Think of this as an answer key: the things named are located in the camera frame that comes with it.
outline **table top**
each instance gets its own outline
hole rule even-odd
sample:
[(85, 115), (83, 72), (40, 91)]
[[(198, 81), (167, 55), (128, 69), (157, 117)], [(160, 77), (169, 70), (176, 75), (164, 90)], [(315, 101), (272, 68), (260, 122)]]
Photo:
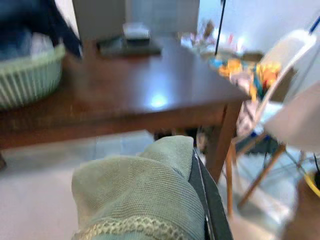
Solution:
[(0, 132), (227, 104), (248, 96), (173, 38), (161, 55), (107, 59), (94, 42), (82, 61), (67, 55), (59, 87), (31, 105), (0, 112)]

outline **wooden chair leg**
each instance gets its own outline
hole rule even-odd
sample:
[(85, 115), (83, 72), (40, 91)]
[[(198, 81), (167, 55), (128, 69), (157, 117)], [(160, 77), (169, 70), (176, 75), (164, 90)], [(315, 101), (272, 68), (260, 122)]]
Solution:
[(247, 145), (245, 145), (240, 151), (236, 153), (236, 158), (239, 158), (246, 152), (248, 152), (250, 149), (252, 149), (257, 143), (261, 142), (265, 137), (267, 133), (264, 131), (259, 136), (256, 136), (254, 139), (252, 139), (250, 142), (248, 142)]
[(260, 184), (260, 182), (264, 179), (264, 177), (268, 174), (268, 172), (271, 170), (271, 168), (274, 166), (278, 158), (281, 156), (282, 153), (286, 151), (286, 145), (281, 144), (278, 146), (275, 153), (272, 155), (270, 162), (265, 166), (265, 168), (260, 172), (258, 177), (254, 180), (254, 182), (251, 184), (249, 190), (246, 192), (240, 203), (238, 204), (238, 207), (242, 207), (251, 194), (254, 192), (254, 190), (257, 188), (257, 186)]
[(300, 156), (299, 156), (299, 162), (298, 165), (296, 166), (298, 169), (302, 167), (302, 163), (306, 160), (306, 152), (305, 151), (300, 151)]
[(234, 144), (233, 142), (231, 142), (230, 144), (230, 154), (231, 154), (233, 164), (236, 165), (237, 164), (236, 144)]
[(227, 211), (228, 211), (229, 217), (232, 217), (233, 215), (232, 162), (233, 162), (232, 151), (231, 151), (231, 148), (229, 148), (229, 151), (226, 155), (226, 161), (225, 161)]

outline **wooden table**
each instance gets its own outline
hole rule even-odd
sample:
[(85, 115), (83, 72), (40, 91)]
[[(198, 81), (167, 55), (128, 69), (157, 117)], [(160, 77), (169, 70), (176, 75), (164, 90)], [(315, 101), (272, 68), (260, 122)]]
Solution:
[(173, 38), (161, 55), (105, 59), (93, 42), (83, 61), (67, 55), (58, 89), (0, 112), (0, 149), (142, 129), (217, 125), (206, 167), (219, 179), (241, 104), (249, 97)]

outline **laundry basket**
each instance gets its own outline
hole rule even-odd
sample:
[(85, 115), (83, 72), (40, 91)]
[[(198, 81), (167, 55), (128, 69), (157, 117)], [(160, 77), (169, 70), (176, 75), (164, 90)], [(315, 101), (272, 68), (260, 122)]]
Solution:
[(37, 56), (0, 63), (0, 111), (33, 103), (46, 97), (61, 79), (65, 46)]

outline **cable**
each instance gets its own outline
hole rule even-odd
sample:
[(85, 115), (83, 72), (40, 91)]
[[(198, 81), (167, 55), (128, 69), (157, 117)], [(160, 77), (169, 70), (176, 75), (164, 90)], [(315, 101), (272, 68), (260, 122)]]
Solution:
[(319, 166), (318, 166), (318, 161), (317, 161), (317, 157), (316, 157), (316, 154), (315, 154), (315, 153), (313, 154), (313, 157), (314, 157), (314, 161), (315, 161), (316, 169), (317, 169), (317, 170), (318, 170), (318, 172), (320, 173), (320, 169), (319, 169)]
[(310, 31), (309, 31), (310, 34), (312, 34), (315, 31), (319, 23), (320, 23), (320, 16), (318, 16), (317, 20), (314, 22), (314, 24), (310, 28)]
[(227, 0), (222, 0), (222, 1), (221, 1), (221, 4), (222, 4), (222, 12), (221, 12), (221, 18), (220, 18), (220, 24), (219, 24), (218, 37), (217, 37), (217, 39), (216, 39), (216, 44), (215, 44), (215, 52), (214, 52), (214, 55), (215, 55), (215, 56), (217, 56), (217, 53), (218, 53), (220, 33), (221, 33), (221, 28), (222, 28), (222, 21), (224, 20), (224, 13), (225, 13), (226, 1), (227, 1)]

